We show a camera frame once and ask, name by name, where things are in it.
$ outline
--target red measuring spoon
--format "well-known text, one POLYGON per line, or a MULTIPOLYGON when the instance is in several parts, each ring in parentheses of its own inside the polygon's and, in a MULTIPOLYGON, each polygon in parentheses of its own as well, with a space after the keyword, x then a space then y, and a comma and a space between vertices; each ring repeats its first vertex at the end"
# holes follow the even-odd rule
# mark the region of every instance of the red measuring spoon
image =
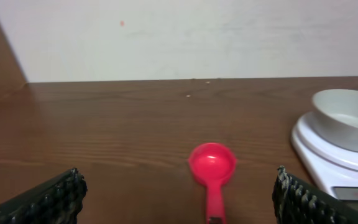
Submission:
POLYGON ((188 162, 195 179, 207 188, 206 222, 226 224, 221 186, 234 173, 234 154, 221 144, 206 143, 193 150, 188 162))

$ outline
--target dark wood tabletop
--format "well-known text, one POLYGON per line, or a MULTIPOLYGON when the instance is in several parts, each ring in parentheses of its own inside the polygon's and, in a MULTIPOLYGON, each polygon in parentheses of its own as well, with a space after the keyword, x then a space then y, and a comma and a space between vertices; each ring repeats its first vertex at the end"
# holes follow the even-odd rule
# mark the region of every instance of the dark wood tabletop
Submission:
POLYGON ((204 223, 186 159, 220 142, 238 158, 228 224, 275 223, 277 167, 311 181, 291 128, 328 88, 358 90, 358 77, 28 84, 0 101, 0 203, 77 167, 79 223, 204 223))

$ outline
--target white bowl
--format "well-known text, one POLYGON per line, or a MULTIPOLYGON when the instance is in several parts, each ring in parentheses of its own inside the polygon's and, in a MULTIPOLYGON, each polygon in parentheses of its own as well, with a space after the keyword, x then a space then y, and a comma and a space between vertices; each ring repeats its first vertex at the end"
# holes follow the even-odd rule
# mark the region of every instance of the white bowl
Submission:
POLYGON ((358 91, 320 91, 313 105, 313 129, 325 140, 358 152, 358 91))

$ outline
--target brown table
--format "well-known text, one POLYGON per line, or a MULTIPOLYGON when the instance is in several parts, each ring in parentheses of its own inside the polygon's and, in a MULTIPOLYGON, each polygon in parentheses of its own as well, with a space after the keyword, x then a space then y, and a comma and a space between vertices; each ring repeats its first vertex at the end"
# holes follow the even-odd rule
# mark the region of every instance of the brown table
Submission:
POLYGON ((186 158, 221 142, 238 158, 228 223, 275 223, 276 168, 310 181, 290 130, 327 88, 358 90, 358 77, 26 85, 0 101, 0 203, 77 167, 89 188, 79 223, 203 223, 186 158))

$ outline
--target white kitchen scale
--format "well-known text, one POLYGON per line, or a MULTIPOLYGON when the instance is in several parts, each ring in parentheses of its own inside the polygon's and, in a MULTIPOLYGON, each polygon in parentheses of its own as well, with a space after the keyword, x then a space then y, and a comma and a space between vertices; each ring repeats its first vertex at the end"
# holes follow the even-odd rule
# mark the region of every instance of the white kitchen scale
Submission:
POLYGON ((303 115, 291 141, 320 190, 358 210, 358 152, 327 142, 310 126, 313 112, 303 115))

